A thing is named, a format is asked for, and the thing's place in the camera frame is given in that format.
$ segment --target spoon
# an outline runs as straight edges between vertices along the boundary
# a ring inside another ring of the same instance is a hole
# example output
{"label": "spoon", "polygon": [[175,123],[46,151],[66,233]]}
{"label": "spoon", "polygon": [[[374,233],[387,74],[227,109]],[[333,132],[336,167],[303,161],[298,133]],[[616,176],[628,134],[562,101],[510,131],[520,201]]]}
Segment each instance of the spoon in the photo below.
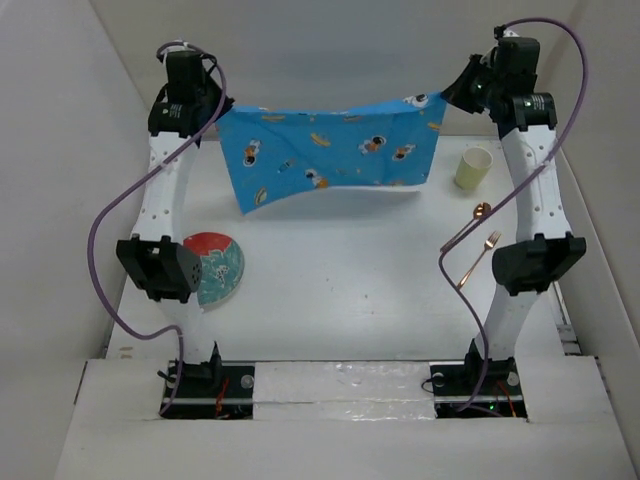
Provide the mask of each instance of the spoon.
{"label": "spoon", "polygon": [[473,209],[473,218],[469,220],[469,222],[464,227],[462,227],[460,231],[451,238],[451,240],[449,240],[447,243],[445,243],[442,246],[442,248],[440,248],[440,252],[444,252],[446,248],[449,245],[451,245],[455,241],[455,239],[462,234],[462,232],[464,232],[467,228],[469,228],[469,225],[471,225],[476,220],[479,220],[483,215],[486,215],[490,211],[491,211],[491,205],[489,205],[487,202],[482,202],[476,205],[475,208]]}

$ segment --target blue cloth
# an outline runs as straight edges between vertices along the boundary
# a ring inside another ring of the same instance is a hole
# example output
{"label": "blue cloth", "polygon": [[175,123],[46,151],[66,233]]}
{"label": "blue cloth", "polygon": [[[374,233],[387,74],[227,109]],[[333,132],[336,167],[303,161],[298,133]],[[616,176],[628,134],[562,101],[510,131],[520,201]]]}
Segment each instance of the blue cloth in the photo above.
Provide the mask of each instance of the blue cloth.
{"label": "blue cloth", "polygon": [[317,188],[424,183],[445,108],[436,92],[341,112],[234,107],[216,125],[248,213]]}

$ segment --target light green cup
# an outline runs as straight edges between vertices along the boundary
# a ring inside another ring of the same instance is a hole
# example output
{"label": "light green cup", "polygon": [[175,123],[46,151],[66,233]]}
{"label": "light green cup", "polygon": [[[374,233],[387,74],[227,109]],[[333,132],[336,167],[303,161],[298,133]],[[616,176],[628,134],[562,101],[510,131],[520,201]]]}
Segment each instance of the light green cup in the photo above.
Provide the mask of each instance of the light green cup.
{"label": "light green cup", "polygon": [[482,147],[465,150],[456,171],[455,182],[463,190],[473,190],[493,165],[493,156]]}

